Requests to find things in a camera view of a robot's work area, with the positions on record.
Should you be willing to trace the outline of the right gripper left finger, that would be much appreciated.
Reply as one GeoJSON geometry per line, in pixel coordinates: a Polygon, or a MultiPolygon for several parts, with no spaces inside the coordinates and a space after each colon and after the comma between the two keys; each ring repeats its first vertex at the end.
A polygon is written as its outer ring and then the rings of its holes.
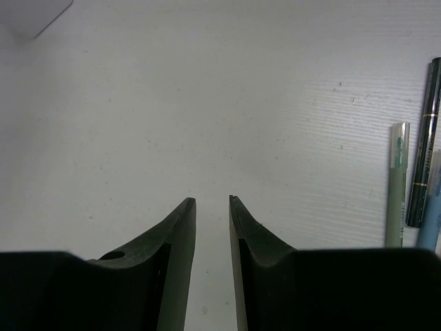
{"type": "Polygon", "coordinates": [[[99,259],[1,254],[2,330],[182,330],[196,240],[196,201],[99,259]]]}

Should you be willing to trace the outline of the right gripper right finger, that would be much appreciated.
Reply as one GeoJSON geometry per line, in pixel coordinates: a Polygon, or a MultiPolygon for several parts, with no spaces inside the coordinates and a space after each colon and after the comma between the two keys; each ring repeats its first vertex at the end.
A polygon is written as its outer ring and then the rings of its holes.
{"type": "Polygon", "coordinates": [[[229,199],[239,330],[439,330],[440,259],[428,250],[297,250],[229,199]]]}

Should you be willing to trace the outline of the light blue gel pen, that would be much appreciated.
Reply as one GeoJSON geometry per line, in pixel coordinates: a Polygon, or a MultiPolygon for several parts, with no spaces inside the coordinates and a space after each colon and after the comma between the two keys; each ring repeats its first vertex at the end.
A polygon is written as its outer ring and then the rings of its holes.
{"type": "Polygon", "coordinates": [[[440,150],[433,153],[427,197],[416,247],[435,252],[440,233],[440,150]]]}

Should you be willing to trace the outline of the grey green gel pen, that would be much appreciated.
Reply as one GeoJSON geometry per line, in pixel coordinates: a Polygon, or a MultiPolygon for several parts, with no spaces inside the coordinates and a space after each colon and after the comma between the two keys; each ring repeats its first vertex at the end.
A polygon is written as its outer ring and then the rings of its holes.
{"type": "Polygon", "coordinates": [[[386,248],[401,248],[406,219],[410,123],[395,123],[391,126],[390,133],[389,185],[384,243],[386,248]]]}

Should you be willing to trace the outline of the black gold-banded pencil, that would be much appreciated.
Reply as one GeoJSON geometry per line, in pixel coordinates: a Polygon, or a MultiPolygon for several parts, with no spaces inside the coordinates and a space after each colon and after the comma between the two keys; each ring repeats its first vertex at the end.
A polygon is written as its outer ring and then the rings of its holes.
{"type": "Polygon", "coordinates": [[[418,151],[415,158],[407,225],[420,228],[440,112],[440,57],[431,61],[426,85],[424,107],[420,120],[418,151]]]}

